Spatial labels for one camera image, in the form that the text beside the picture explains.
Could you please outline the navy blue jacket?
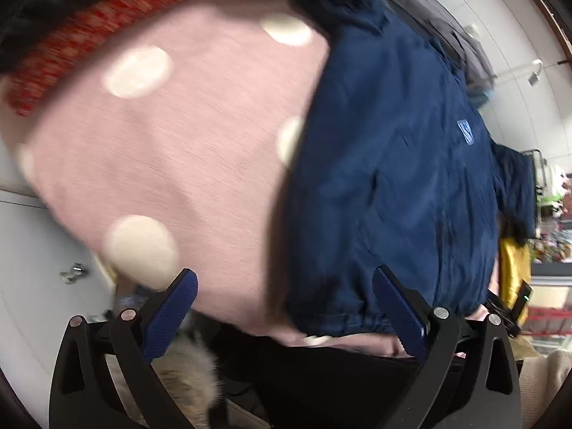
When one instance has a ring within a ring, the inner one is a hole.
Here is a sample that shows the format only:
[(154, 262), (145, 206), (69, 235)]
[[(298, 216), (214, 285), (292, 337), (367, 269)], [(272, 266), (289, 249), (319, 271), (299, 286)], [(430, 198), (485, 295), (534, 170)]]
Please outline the navy blue jacket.
[(386, 0), (299, 0), (330, 54), (285, 203), (288, 314), (310, 336), (388, 333), (385, 265), (467, 317), (488, 296), (497, 220), (534, 233), (530, 159), (496, 143), (436, 40)]

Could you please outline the beige fur trim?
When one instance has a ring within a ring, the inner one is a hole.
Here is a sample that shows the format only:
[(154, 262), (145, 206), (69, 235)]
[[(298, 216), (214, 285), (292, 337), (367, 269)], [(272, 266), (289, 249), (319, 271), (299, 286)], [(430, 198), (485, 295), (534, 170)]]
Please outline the beige fur trim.
[(220, 399), (214, 355), (199, 333), (177, 333), (151, 367), (173, 402), (195, 428), (210, 428), (208, 413)]

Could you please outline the white cabinet with knob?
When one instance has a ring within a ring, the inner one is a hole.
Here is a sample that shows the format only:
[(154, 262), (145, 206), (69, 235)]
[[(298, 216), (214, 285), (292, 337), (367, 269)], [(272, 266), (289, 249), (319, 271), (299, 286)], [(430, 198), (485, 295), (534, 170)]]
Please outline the white cabinet with knob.
[(67, 323), (113, 307), (114, 288), (91, 252), (33, 195), (1, 151), (1, 370), (41, 426)]

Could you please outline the yellow satin cloth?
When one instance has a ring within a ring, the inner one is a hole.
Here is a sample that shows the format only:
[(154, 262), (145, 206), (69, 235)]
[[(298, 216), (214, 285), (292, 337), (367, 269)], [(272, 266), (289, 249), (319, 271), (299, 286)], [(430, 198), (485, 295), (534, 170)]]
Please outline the yellow satin cloth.
[(522, 282), (531, 281), (531, 254), (527, 244), (519, 245), (513, 237), (503, 237), (498, 248), (498, 296), (508, 310), (517, 301)]

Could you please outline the pink polka dot blanket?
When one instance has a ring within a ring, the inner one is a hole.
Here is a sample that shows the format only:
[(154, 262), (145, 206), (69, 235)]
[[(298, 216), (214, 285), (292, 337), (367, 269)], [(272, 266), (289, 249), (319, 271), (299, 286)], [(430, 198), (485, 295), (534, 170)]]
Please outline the pink polka dot blanket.
[(289, 0), (188, 0), (123, 29), (1, 136), (61, 225), (194, 309), (294, 347), (398, 356), (395, 336), (305, 334), (288, 319), (282, 197), (328, 52)]

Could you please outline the red floral cloth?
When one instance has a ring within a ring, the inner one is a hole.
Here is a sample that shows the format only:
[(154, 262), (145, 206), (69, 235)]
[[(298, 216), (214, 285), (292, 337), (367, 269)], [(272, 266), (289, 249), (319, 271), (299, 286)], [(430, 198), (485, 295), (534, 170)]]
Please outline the red floral cloth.
[(1, 98), (26, 117), (50, 90), (110, 37), (149, 16), (186, 0), (99, 0), (73, 12), (42, 36), (26, 55), (3, 74), (7, 88)]

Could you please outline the grey padded garment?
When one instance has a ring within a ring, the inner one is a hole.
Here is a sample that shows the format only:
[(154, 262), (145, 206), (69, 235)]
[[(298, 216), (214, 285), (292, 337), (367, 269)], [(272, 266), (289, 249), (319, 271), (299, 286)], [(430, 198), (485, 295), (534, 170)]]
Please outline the grey padded garment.
[(493, 93), (495, 73), (481, 43), (437, 0), (388, 0), (395, 13), (418, 33), (435, 39), (463, 71), (467, 95), (478, 105)]

